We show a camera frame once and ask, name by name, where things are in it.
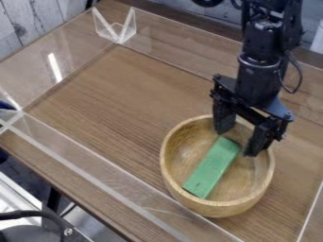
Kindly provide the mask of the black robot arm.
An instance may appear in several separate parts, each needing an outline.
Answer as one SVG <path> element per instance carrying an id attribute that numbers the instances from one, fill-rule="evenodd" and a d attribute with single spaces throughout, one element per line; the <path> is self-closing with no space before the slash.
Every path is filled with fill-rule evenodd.
<path id="1" fill-rule="evenodd" d="M 298 61 L 292 50 L 300 46 L 304 0 L 232 0 L 242 11 L 242 53 L 236 78 L 214 76 L 214 124 L 220 134 L 236 127 L 242 117 L 254 125 L 244 150 L 256 157 L 282 140 L 294 114 L 280 93 L 289 87 L 285 77 Z"/>

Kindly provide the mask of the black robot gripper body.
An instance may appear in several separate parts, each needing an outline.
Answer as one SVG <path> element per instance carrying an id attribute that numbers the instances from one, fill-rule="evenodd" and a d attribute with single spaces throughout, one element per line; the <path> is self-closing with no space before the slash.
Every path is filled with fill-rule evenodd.
<path id="1" fill-rule="evenodd" d="M 285 88 L 285 76 L 289 57 L 261 60 L 240 55 L 240 73 L 237 78 L 214 76 L 216 88 L 212 97 L 230 103 L 241 116 L 254 126 L 265 122 L 278 123 L 274 140 L 281 141 L 294 115 L 280 100 Z"/>

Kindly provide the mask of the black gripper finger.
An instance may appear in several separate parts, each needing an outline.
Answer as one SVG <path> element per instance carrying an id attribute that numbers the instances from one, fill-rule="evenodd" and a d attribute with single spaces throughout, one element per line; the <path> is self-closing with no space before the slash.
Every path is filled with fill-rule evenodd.
<path id="1" fill-rule="evenodd" d="M 236 127 L 237 112 L 230 103 L 222 100 L 214 101 L 214 125 L 220 135 L 224 135 Z"/>
<path id="2" fill-rule="evenodd" d="M 244 155 L 257 157 L 260 153 L 268 149 L 277 137 L 278 123 L 265 122 L 256 126 L 253 136 L 248 141 Z"/>

